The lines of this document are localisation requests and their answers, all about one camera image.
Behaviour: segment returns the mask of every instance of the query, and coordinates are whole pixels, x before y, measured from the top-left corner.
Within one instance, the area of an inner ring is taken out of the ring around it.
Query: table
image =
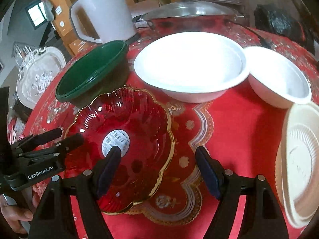
[[[227,36],[243,47],[259,45],[257,36],[238,25],[213,26],[204,31]],[[311,85],[313,101],[318,104],[319,74],[312,55],[287,38],[255,31],[272,43],[273,50],[286,56],[304,72]],[[247,80],[208,103],[187,104],[169,98],[159,89],[141,81],[134,72],[136,55],[158,38],[150,29],[139,32],[141,39],[130,45],[128,53],[131,73],[127,84],[148,89],[167,106],[172,116],[175,152],[159,190],[151,199],[131,209],[129,215],[104,215],[104,219],[115,239],[203,238],[218,201],[201,182],[194,159],[196,147],[204,145],[225,169],[229,168],[238,175],[255,177],[263,174],[275,192],[275,158],[286,110],[276,109],[263,102]],[[55,88],[66,70],[93,48],[82,51],[56,76],[33,110],[24,130],[25,136],[57,127],[65,133],[79,109],[68,102],[59,103],[55,99]],[[40,195],[47,183],[48,180],[37,185]],[[71,201],[79,236],[87,238],[77,202],[75,198]],[[245,198],[241,197],[231,239],[237,238],[244,205]],[[286,223],[290,238],[297,238],[301,230]]]

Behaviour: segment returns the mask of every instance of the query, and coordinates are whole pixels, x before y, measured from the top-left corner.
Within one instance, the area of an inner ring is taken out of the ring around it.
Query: metal bolt
[[[84,176],[90,176],[92,174],[92,171],[91,170],[85,170],[83,172]]]
[[[60,177],[59,177],[58,175],[54,175],[51,180],[52,180],[53,182],[57,182],[57,181],[59,180],[59,178],[60,178]]]
[[[264,181],[266,178],[265,178],[265,176],[264,175],[261,175],[261,174],[259,174],[258,176],[257,176],[257,178],[258,178],[258,180],[260,180],[260,181]]]
[[[225,174],[228,176],[232,176],[234,174],[234,172],[230,169],[225,170]]]

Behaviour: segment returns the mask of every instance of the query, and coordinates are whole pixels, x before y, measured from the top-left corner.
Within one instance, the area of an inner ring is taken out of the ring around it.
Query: green bowl
[[[93,49],[64,74],[55,90],[56,99],[83,108],[97,96],[123,87],[130,73],[128,51],[129,46],[123,40]]]

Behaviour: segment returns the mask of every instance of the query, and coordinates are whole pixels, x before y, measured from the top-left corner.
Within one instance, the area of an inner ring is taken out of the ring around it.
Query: person's hand
[[[26,230],[19,221],[31,221],[33,219],[32,212],[17,206],[9,206],[3,195],[0,196],[0,205],[1,213],[12,230],[18,234],[26,234]]]

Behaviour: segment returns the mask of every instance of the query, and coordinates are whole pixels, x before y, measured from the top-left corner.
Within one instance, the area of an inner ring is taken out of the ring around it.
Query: red glass plate
[[[98,205],[119,214],[153,196],[174,153],[171,117],[144,89],[120,88],[83,108],[66,136],[80,132],[84,145],[67,154],[65,177],[74,177],[103,159],[113,145],[121,163]]]

